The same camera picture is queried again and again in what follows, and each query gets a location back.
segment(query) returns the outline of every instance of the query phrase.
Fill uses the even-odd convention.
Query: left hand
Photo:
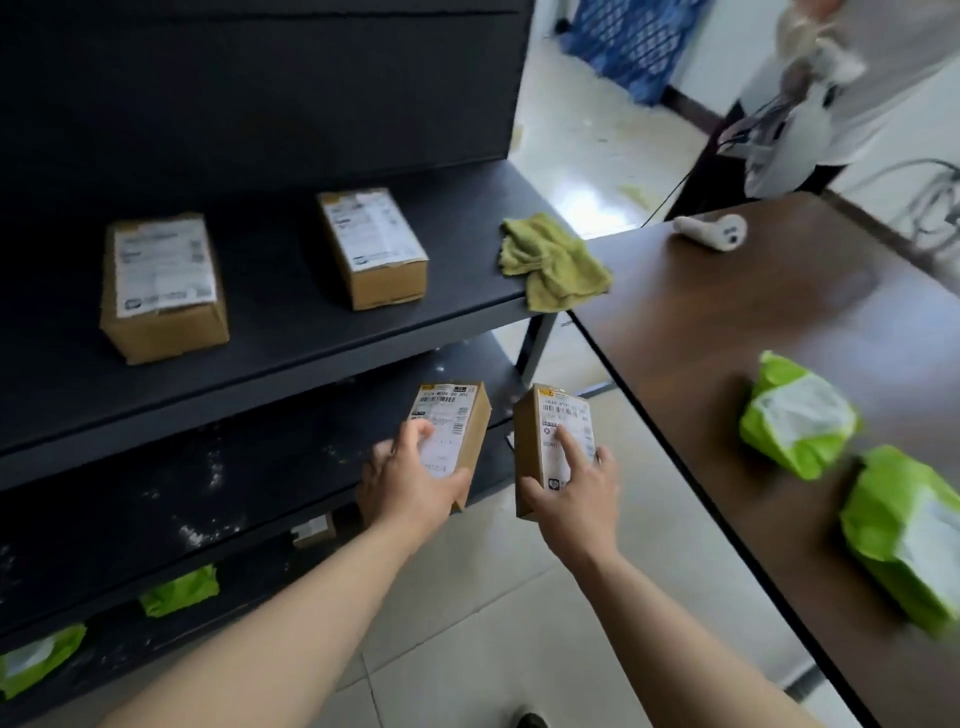
[[[440,529],[472,477],[467,468],[442,478],[427,471],[420,463],[418,445],[431,434],[433,425],[426,420],[403,423],[395,441],[373,446],[357,488],[357,504],[367,528],[395,527],[413,550]]]

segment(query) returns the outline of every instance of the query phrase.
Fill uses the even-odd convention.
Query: shoe
[[[547,725],[536,713],[524,713],[516,722],[516,728],[547,728]]]

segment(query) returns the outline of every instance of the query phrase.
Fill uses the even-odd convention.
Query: green plastic package
[[[907,616],[939,637],[960,619],[960,495],[889,445],[863,459],[840,513],[847,544]]]
[[[219,593],[217,570],[209,564],[140,595],[140,604],[147,617],[165,617]]]
[[[57,634],[0,655],[0,691],[10,700],[49,675],[80,648],[86,627],[73,624]]]
[[[760,374],[740,438],[804,480],[816,480],[843,452],[860,418],[825,379],[773,352]]]

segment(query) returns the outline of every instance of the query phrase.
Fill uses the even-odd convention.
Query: plastic crate
[[[581,0],[561,47],[654,106],[708,2]]]

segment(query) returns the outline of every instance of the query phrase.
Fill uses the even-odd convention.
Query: shelving unit
[[[552,212],[505,159],[533,0],[128,5],[57,0],[0,28],[0,654],[88,628],[0,728],[319,563],[421,383],[485,382],[468,505],[511,483],[512,406],[549,331],[535,317],[516,364],[490,334],[530,318],[500,223]],[[389,187],[427,251],[422,300],[350,310],[314,196],[362,186]],[[185,211],[230,341],[128,367],[97,327],[105,226]],[[351,509],[335,544],[293,550],[290,528]],[[209,563],[218,596],[142,614],[143,591]]]
[[[309,195],[215,207],[230,342],[146,366],[126,366],[96,326],[102,226],[54,258],[53,232],[8,241],[22,257],[0,286],[15,352],[0,378],[16,383],[0,390],[0,490],[530,316],[523,280],[497,270],[499,224],[549,205],[510,162],[376,182],[430,256],[424,299],[351,311]]]

